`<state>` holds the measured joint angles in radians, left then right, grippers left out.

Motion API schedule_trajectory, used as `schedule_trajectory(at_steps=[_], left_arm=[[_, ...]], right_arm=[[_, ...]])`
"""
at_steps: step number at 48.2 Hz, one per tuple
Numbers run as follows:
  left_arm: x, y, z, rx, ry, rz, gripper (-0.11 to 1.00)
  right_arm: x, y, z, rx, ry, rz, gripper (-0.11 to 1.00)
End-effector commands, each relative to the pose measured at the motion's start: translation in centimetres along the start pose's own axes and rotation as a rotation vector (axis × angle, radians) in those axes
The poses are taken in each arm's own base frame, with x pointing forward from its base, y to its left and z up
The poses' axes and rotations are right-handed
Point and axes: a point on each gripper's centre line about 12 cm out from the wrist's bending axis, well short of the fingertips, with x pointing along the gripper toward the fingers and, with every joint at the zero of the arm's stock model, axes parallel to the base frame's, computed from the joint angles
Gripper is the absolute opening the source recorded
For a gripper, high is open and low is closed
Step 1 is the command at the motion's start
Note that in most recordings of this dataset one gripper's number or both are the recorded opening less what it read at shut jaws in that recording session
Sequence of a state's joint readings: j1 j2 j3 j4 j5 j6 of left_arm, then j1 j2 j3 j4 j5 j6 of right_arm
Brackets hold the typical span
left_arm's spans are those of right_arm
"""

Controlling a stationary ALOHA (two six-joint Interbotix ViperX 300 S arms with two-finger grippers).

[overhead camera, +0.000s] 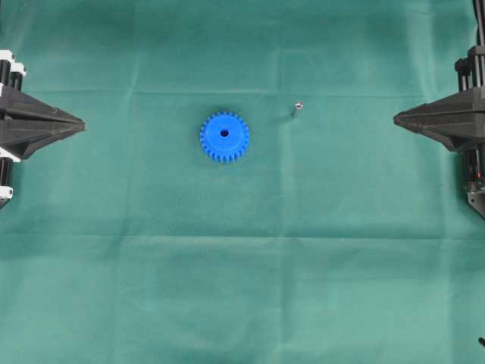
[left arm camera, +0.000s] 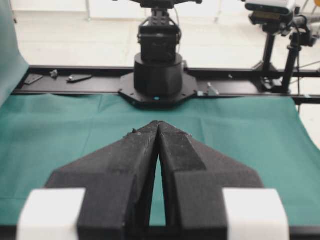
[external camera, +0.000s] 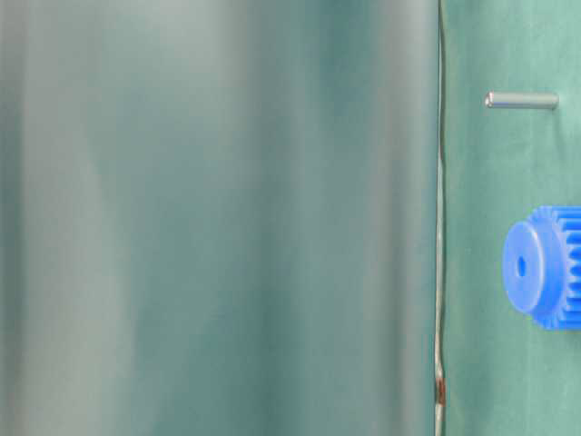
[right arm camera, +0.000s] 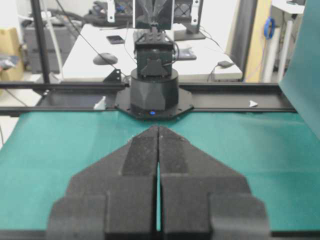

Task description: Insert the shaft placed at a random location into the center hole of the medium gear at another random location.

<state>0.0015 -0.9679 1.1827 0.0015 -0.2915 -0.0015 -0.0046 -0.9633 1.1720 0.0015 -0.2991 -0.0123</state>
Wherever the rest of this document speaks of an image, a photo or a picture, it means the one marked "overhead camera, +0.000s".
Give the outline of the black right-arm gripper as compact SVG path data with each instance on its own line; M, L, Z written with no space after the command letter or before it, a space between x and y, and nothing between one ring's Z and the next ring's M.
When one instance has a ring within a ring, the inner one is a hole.
M393 120L396 126L437 141L450 152L461 152L468 205L483 218L484 137L460 135L457 131L444 131L436 126L407 121L411 118L484 113L484 88L477 87L484 83L484 55L477 55L477 48L472 47L466 58L455 63L459 93L401 111Z

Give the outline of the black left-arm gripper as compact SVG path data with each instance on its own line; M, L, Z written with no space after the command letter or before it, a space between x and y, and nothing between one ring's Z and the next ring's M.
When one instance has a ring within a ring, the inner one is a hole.
M11 50L1 50L1 111L11 118L62 123L6 123L1 126L1 207L14 195L14 163L34 152L85 130L84 121L22 93L27 69L16 62Z

